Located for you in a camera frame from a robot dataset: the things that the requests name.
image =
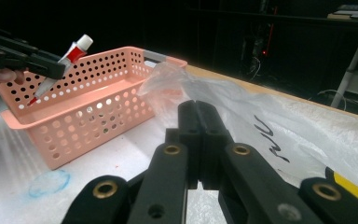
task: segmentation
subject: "dark wall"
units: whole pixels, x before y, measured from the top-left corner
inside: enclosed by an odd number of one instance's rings
[[[1,0],[0,28],[58,55],[83,34],[89,53],[143,44],[140,1]]]
[[[94,39],[90,54],[135,46],[249,80],[243,69],[249,69],[252,39],[262,23],[197,18],[186,14],[185,8],[257,13],[259,3],[260,0],[0,0],[0,28],[58,55],[87,34]],[[339,5],[349,3],[358,1],[269,0],[269,7],[277,7],[279,15],[325,18]],[[272,78],[275,83],[278,80],[298,89],[293,94],[306,96],[336,89],[357,44],[358,33],[354,32],[274,24],[268,57],[261,58],[261,76],[252,81]]]

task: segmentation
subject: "brass grommet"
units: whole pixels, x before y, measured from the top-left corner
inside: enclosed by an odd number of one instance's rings
[[[168,155],[176,155],[180,152],[180,148],[177,146],[167,146],[164,148],[164,153]]]
[[[246,156],[251,153],[251,149],[244,147],[244,146],[234,146],[232,150],[239,155]]]
[[[316,183],[312,185],[312,189],[316,194],[329,201],[338,201],[342,197],[341,193],[329,184]]]
[[[117,192],[118,186],[112,180],[105,180],[97,184],[92,191],[94,197],[99,199],[109,198]]]

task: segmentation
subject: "blue ink mark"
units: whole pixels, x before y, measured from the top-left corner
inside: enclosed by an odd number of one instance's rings
[[[33,198],[57,193],[69,183],[71,176],[64,170],[50,171],[38,176],[28,189],[28,194]]]

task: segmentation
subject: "clear plastic bag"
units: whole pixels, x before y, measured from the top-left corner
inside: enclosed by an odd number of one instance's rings
[[[195,77],[170,63],[158,63],[138,95],[167,128],[177,127],[177,106],[184,101],[214,105],[234,141],[256,148],[294,186],[326,177],[326,167],[358,186],[358,118],[250,93],[228,80]]]

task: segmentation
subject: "white tabletop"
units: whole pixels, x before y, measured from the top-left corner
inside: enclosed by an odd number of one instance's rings
[[[147,169],[165,128],[152,118],[51,171],[25,131],[0,117],[0,224],[61,223],[76,195],[101,175],[132,179]],[[187,223],[225,223],[215,191],[190,190]]]

